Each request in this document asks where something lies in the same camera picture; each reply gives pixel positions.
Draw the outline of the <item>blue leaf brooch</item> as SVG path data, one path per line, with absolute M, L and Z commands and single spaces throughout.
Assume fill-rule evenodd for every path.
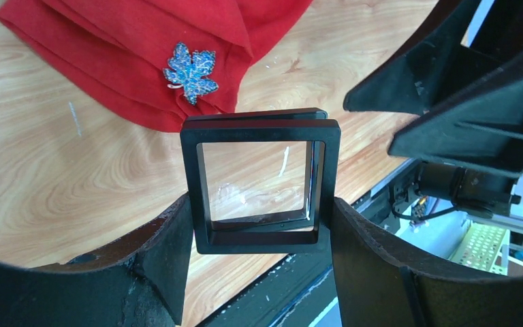
M 214 93 L 219 85 L 210 75 L 216 64 L 216 52 L 211 50 L 190 52 L 186 44 L 175 45 L 168 67 L 163 69 L 168 88 L 182 89 L 184 98 L 196 105 L 199 97 Z

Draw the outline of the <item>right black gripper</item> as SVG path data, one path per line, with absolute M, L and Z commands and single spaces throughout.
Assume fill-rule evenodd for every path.
M 523 174 L 523 1 L 438 1 L 409 39 L 345 96 L 347 112 L 422 115 L 388 154 Z

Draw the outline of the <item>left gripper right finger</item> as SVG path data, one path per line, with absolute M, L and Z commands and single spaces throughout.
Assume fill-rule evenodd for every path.
M 425 252 L 336 198 L 331 250 L 344 326 L 523 326 L 523 277 Z

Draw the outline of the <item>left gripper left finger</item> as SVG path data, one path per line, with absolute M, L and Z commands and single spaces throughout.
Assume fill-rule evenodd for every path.
M 66 264 L 0 262 L 0 326 L 177 326 L 193 226 L 188 196 Z

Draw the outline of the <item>red garment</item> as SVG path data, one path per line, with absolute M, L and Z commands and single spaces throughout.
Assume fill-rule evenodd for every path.
M 233 113 L 247 70 L 309 1 L 6 1 L 0 22 L 87 95 L 132 123 L 178 132 L 190 116 Z M 216 52 L 214 93 L 191 105 L 163 75 L 177 43 Z

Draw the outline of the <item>black square frame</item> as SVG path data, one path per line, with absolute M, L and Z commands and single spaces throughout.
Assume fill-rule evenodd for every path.
M 326 249 L 340 139 L 318 108 L 188 118 L 180 142 L 197 251 Z

